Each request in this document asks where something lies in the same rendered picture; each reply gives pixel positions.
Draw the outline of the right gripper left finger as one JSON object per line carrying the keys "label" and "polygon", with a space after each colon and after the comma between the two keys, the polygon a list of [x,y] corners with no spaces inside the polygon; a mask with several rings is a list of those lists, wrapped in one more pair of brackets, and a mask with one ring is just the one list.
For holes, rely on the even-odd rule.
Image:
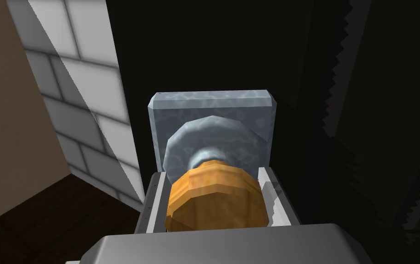
{"label": "right gripper left finger", "polygon": [[170,182],[165,172],[156,172],[151,177],[149,188],[140,213],[135,234],[167,232],[166,213],[170,195]]}

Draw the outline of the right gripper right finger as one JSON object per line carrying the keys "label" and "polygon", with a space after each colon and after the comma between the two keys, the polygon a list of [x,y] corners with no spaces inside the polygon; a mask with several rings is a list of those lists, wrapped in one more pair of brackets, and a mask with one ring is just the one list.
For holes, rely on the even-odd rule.
{"label": "right gripper right finger", "polygon": [[279,178],[270,167],[260,167],[258,182],[262,190],[266,211],[269,218],[268,227],[298,226],[300,220],[288,199]]}

